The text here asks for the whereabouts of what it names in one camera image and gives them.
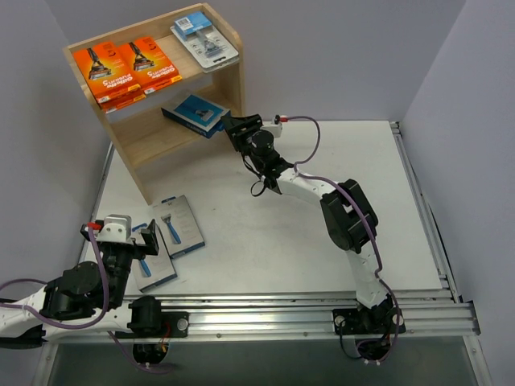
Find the orange razor cartridge pack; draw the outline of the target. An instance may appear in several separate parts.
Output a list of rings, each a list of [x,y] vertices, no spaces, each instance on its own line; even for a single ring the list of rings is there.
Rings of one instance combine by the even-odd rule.
[[[146,95],[183,79],[178,68],[150,36],[124,43],[117,49]]]

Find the orange Gillette Fusion box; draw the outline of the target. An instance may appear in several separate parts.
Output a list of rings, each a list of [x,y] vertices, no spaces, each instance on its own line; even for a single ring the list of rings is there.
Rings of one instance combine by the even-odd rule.
[[[111,41],[74,51],[72,57],[104,113],[113,113],[146,98],[134,71]]]

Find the grey Harry's razor box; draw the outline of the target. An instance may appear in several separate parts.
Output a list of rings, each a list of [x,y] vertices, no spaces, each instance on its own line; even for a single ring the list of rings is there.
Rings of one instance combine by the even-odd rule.
[[[147,255],[142,261],[133,260],[131,266],[131,274],[138,290],[142,293],[177,278],[177,272],[168,254],[159,226],[156,226],[155,234],[159,247],[158,255]]]
[[[205,246],[204,238],[185,195],[170,197],[153,206],[167,253],[175,259]]]

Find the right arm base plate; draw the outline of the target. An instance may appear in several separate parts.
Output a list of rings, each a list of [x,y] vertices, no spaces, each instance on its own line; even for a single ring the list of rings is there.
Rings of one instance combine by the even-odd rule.
[[[362,308],[333,309],[334,331],[337,335],[387,335],[393,334],[396,328],[394,318],[397,309],[370,310]]]

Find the Gillette blue razor blister pack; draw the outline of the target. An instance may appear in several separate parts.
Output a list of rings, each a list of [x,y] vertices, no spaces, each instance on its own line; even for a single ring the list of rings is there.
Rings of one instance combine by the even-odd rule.
[[[239,52],[229,42],[205,40],[201,59],[203,72],[210,73],[237,63]]]

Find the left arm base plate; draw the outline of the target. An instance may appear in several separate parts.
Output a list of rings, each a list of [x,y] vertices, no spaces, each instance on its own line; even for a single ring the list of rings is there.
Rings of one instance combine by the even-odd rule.
[[[188,336],[189,313],[183,311],[166,312],[161,316],[158,337],[161,339],[182,339]]]

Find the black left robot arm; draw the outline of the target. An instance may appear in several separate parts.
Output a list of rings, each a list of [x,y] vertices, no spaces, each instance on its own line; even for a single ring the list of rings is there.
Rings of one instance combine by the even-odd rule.
[[[80,234],[92,246],[94,261],[63,271],[24,299],[1,302],[3,348],[37,348],[86,330],[120,331],[130,337],[153,337],[161,331],[160,301],[152,296],[124,299],[133,261],[159,253],[155,221],[141,229],[141,243],[131,235],[129,216],[83,224]]]

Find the blue Harry's razor box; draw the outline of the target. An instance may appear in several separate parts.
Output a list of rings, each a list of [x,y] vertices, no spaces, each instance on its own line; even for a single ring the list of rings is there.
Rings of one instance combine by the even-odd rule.
[[[189,91],[180,92],[161,106],[164,117],[211,138],[225,129],[222,117],[231,117],[231,109]]]

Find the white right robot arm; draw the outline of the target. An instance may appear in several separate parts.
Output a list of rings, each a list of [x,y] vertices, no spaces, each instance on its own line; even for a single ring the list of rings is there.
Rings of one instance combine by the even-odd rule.
[[[282,125],[288,121],[310,121],[317,133],[310,155],[293,163],[274,147]],[[356,283],[356,299],[363,306],[357,312],[360,327],[374,332],[383,326],[386,313],[382,306],[388,306],[395,315],[393,320],[400,322],[398,300],[381,277],[383,264],[377,245],[378,217],[361,186],[353,179],[338,183],[303,173],[299,168],[308,163],[319,149],[319,122],[308,116],[277,115],[266,124],[257,114],[222,117],[221,122],[245,167],[259,178],[264,189],[301,199],[321,209],[331,241],[348,254]]]

